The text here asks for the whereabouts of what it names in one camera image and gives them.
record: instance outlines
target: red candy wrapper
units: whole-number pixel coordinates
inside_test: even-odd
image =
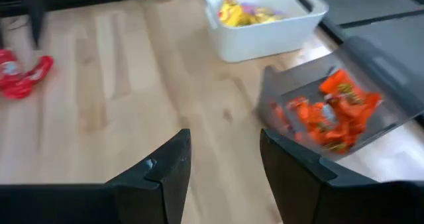
[[[32,87],[46,77],[53,63],[52,57],[42,56],[31,71],[23,73],[14,54],[10,50],[0,50],[0,91],[9,99],[27,97]]]

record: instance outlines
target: transparent bin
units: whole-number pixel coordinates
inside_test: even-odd
[[[329,152],[303,135],[302,145],[318,154],[338,160],[424,111],[424,77],[368,41],[351,37],[333,53],[292,69],[279,72],[268,66],[262,78],[257,107],[259,116],[267,126],[293,140],[295,132],[306,134],[306,128],[286,105],[299,96],[308,97],[312,103],[322,101],[319,85],[339,68],[346,70],[364,91],[382,94],[383,101],[369,118],[365,133],[347,154]],[[293,130],[287,131],[284,123],[273,115],[272,102],[283,108]]]
[[[237,0],[281,11],[286,18],[266,24],[227,27],[218,19],[223,0],[205,1],[209,36],[226,62],[300,49],[328,11],[322,0]]]

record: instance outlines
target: plastic wrapper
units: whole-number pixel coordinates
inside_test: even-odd
[[[324,102],[310,103],[307,97],[299,96],[286,104],[289,112],[294,112],[306,129],[304,134],[296,132],[295,139],[303,142],[301,135],[308,135],[313,142],[331,152],[346,153],[365,132],[366,123],[382,96],[363,91],[342,69],[329,75],[319,90]],[[274,113],[274,116],[280,116],[281,111]],[[286,118],[281,121],[290,126]]]
[[[12,51],[0,50],[0,92],[9,99],[22,99],[29,96],[33,86],[43,80],[53,66],[51,56],[42,56],[38,64],[24,73]]]
[[[251,3],[239,3],[236,0],[223,0],[218,17],[224,25],[230,27],[271,23],[284,18],[280,11]]]

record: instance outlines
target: white plastic bin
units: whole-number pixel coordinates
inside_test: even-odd
[[[237,0],[281,11],[281,21],[227,27],[218,19],[223,0],[206,0],[209,35],[219,56],[226,62],[269,56],[297,50],[313,33],[327,4],[322,0]]]

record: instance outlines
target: wooden tabletop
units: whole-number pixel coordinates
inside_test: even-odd
[[[5,37],[28,69],[40,54],[56,67],[30,97],[0,99],[1,183],[105,182],[190,128],[183,223],[281,223],[254,106],[265,66],[285,70],[335,48],[320,30],[301,50],[227,64],[210,44],[203,0],[128,0],[49,13],[42,51],[26,27]],[[410,123],[339,163],[380,181],[422,175],[423,139]]]

